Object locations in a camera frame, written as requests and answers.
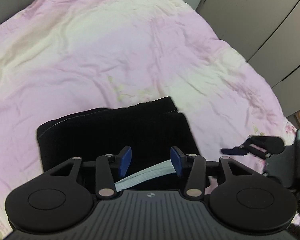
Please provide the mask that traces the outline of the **black pants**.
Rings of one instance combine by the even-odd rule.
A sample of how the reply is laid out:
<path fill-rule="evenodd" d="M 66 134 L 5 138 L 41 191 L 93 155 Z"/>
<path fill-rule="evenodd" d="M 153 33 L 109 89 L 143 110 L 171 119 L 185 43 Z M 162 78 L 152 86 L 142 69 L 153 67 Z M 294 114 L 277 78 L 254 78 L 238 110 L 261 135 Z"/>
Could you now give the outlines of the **black pants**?
<path fill-rule="evenodd" d="M 48 121 L 37 129 L 43 170 L 72 157 L 95 161 L 132 149 L 126 175 L 170 159 L 170 149 L 199 154 L 187 119 L 170 97 L 118 109 L 96 108 Z"/>

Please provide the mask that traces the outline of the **pink floral duvet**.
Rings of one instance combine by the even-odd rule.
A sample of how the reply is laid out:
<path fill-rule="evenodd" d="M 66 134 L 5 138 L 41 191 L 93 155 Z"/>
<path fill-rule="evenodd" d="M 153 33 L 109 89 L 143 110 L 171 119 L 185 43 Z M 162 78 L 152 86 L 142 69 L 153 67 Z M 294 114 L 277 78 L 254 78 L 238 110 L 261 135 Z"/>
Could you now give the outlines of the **pink floral duvet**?
<path fill-rule="evenodd" d="M 0 239 L 7 195 L 42 171 L 37 128 L 170 96 L 210 160 L 295 127 L 257 74 L 183 0 L 36 0 L 0 25 Z"/>

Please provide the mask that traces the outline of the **beige wardrobe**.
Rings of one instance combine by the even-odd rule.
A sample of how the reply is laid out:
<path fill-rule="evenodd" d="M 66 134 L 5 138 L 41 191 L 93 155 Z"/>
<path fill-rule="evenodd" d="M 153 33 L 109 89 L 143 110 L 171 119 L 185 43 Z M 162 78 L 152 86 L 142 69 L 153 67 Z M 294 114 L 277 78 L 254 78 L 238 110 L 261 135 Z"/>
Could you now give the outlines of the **beige wardrobe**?
<path fill-rule="evenodd" d="M 183 0 L 265 78 L 285 116 L 300 110 L 300 0 Z"/>

